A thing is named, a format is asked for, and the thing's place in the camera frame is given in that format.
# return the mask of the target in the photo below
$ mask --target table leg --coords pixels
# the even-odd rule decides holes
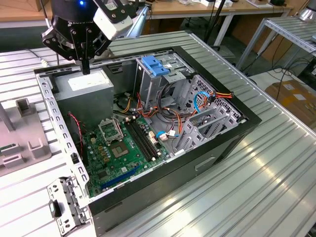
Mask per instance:
[[[214,43],[215,46],[221,45],[222,40],[223,40],[223,38],[224,38],[224,36],[226,34],[226,31],[227,31],[227,29],[228,29],[228,27],[229,27],[229,25],[230,25],[230,23],[231,23],[231,21],[233,19],[233,16],[234,15],[228,15],[228,16],[225,17],[225,20],[223,22],[222,28],[219,31],[218,36],[216,38],[216,41]]]
[[[247,59],[249,53],[251,52],[252,48],[254,47],[255,43],[257,42],[258,38],[260,37],[262,31],[265,28],[265,23],[266,23],[266,19],[263,19],[262,22],[260,23],[258,29],[256,30],[255,34],[253,35],[251,41],[249,42],[247,48],[245,49],[245,51],[243,52],[242,56],[240,57],[236,68],[237,69],[241,69],[243,63],[245,62],[245,60]]]
[[[284,13],[282,13],[281,17],[286,17],[286,16],[288,16],[289,13],[290,13],[290,9],[287,9],[287,10],[285,10]],[[271,33],[269,34],[269,36],[267,37],[267,39],[265,40],[265,42],[263,43],[263,45],[259,49],[258,55],[260,55],[262,53],[262,51],[265,50],[266,47],[268,47],[270,41],[274,38],[274,36],[276,36],[276,32],[271,31]]]

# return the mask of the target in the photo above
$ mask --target metal rail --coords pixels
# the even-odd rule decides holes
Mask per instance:
[[[268,46],[269,42],[276,34],[279,34],[308,53],[316,55],[316,43],[312,41],[312,36],[316,34],[316,23],[307,23],[295,16],[267,18],[263,19],[259,25],[246,50],[238,61],[236,65],[237,69],[241,69],[249,53],[266,27],[269,27],[273,30],[273,32],[265,41],[263,47],[260,49],[260,52]]]

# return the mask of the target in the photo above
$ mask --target blue cable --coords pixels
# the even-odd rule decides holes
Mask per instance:
[[[160,135],[165,134],[165,133],[166,133],[166,132],[164,132],[164,131],[160,131],[160,132],[158,132],[158,133],[156,134],[156,137],[159,138]]]
[[[205,91],[199,91],[195,96],[194,96],[194,100],[193,100],[193,103],[194,103],[194,108],[195,110],[200,113],[200,110],[198,109],[198,105],[197,105],[197,97],[199,94],[203,94],[205,96],[207,96],[208,98],[210,97],[210,95],[208,93],[206,93]]]

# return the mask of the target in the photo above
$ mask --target aluminum extrusion table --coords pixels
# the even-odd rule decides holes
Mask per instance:
[[[243,52],[236,65],[238,69],[241,69],[243,66],[246,58],[253,49],[265,27],[269,27],[272,32],[267,37],[258,54],[268,47],[270,41],[279,34],[308,53],[316,55],[316,43],[312,41],[312,36],[316,34],[316,23],[307,23],[295,16],[267,18],[262,20],[246,50]]]
[[[111,50],[122,55],[174,45],[234,91],[262,123],[228,159],[105,236],[304,236],[316,221],[316,134],[193,34],[122,39]],[[35,52],[56,65],[51,50]],[[5,108],[18,98],[34,102],[53,152],[51,159],[0,177],[1,236],[59,236],[46,186],[70,171],[33,73],[39,67],[39,59],[27,51],[0,54],[0,102]],[[70,236],[95,236],[94,226]]]

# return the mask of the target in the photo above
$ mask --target cardboard box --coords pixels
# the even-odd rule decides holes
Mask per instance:
[[[49,0],[42,0],[46,5]],[[0,0],[0,5],[19,8],[28,11],[40,11],[40,0]]]
[[[266,89],[266,93],[276,99],[279,85],[279,82],[272,84]],[[316,127],[316,96],[298,81],[282,82],[277,101],[308,127]]]

